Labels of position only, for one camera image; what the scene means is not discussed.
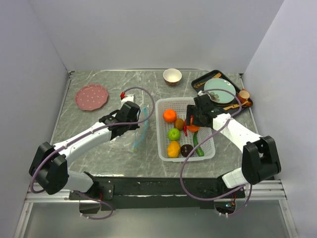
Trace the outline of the orange tangerine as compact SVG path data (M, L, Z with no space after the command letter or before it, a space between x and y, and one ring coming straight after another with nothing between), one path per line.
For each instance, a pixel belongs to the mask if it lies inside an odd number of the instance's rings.
M188 126L187 126L187 129L188 129L190 132L195 133L195 132L197 132L197 131L200 129L200 127L191 124L191 125L188 125Z
M172 109L168 109L163 113L163 119L167 123L174 123L177 120L177 113Z

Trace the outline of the brown kiwi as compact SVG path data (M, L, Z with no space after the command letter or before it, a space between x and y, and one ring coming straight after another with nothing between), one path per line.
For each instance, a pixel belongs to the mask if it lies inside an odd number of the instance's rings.
M179 131L182 131L184 128L184 120L181 118L177 118L174 122L174 127L178 129Z

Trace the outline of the clear blue-zipper zip bag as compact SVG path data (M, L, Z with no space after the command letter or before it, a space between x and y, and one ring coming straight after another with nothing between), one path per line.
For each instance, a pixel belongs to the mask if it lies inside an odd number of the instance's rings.
M144 120L149 115L149 106L141 107L140 111L138 112L138 120ZM137 151L137 148L141 145L143 140L145 139L147 128L148 128L148 121L146 120L143 123L139 123L139 128L136 129L134 133L134 142L132 144L132 148L130 152L134 153Z

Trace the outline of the green lime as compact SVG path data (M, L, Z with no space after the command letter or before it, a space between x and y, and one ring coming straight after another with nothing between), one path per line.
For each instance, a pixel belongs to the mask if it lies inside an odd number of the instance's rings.
M172 128L167 133L170 141L177 141L180 138L180 131L177 128Z

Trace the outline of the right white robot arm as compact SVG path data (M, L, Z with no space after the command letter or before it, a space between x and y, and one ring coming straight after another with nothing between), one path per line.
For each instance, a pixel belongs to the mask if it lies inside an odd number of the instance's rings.
M281 172L281 164L275 140L260 136L238 121L222 108L217 108L209 95L194 98L194 105L187 106L186 119L194 126L209 127L224 135L242 152L242 165L220 178L217 192L229 197L234 188L243 184L255 185Z

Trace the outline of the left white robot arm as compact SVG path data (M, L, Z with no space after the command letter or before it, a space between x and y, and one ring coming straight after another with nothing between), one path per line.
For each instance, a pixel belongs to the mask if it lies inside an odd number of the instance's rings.
M129 130L136 130L139 112L140 107L128 101L121 109L103 116L89 129L68 140L54 145L42 143L29 169L32 181L36 181L49 195L62 189L72 189L80 191L87 199L95 198L99 190L93 176L87 172L71 171L68 167L96 146Z

